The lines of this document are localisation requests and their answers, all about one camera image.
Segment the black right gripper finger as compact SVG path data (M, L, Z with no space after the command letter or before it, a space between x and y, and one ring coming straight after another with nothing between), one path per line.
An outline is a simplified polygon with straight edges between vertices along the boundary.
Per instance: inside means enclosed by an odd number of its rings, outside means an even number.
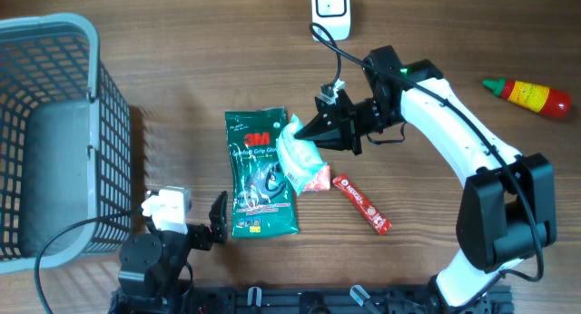
M317 139L314 140L315 144L319 148L329 149L334 151L351 151L353 148L353 142L351 138L343 139Z
M342 140L345 133L343 119L340 110L323 110L298 130L294 138L306 141Z

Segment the red stick sachet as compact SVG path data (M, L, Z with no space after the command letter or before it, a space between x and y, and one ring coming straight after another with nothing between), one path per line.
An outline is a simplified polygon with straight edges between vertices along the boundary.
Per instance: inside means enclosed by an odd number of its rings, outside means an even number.
M378 235L385 235L391 228L391 222L379 209L353 184L345 175L336 176L332 183L337 187L374 228Z

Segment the light blue wipes pack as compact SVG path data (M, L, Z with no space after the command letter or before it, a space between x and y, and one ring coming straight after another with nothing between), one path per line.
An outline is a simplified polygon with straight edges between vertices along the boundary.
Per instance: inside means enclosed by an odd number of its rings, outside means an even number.
M304 186L312 181L316 173L328 165L320 157L314 142L294 138L294 134L303 128L303 123L296 114L281 130L276 140L276 150L282 172L290 182L297 195L303 192Z

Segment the small red patterned box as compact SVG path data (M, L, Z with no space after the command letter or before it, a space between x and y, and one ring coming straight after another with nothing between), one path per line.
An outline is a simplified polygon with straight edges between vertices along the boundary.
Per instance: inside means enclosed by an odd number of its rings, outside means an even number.
M330 181L330 166L325 165L316 173L314 179L304 186L303 191L328 191Z

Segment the green 3M gloves packet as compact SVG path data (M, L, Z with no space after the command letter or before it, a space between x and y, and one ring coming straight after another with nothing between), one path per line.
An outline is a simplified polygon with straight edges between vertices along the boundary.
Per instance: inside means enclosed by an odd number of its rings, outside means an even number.
M287 125L283 107L225 114L232 171L234 239L274 238L300 231L294 190L277 154L276 140Z

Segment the red yellow sauce bottle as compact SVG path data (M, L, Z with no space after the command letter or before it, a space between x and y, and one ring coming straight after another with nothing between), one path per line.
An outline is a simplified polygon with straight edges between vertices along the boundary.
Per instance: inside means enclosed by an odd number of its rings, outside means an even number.
M544 85L504 78L487 79L483 85L497 98L551 119L565 118L572 105L568 93Z

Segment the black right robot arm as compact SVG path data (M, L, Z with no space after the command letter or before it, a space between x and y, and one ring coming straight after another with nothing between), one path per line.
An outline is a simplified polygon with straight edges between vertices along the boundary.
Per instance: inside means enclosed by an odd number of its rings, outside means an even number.
M341 87L325 87L317 115L298 138L330 150L360 153L363 139L393 125L422 132L463 187L456 223L458 253L426 285L388 288L374 303L363 288L351 297L371 312L510 313L509 287L523 260L541 260L556 240L555 179L541 154L525 156L492 133L457 98L430 61L404 64L395 50L372 50L360 62L372 91L354 103Z

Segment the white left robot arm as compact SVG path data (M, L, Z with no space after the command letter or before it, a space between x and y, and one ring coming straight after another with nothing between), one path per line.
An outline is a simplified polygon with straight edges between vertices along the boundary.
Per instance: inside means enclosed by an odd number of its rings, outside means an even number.
M191 250L210 250L228 240L228 193L222 191L209 212L210 226L186 222L191 191L168 186L149 191L140 208L148 232L129 238L121 247L120 288L111 313L197 313L192 306L193 281L180 280L190 269Z

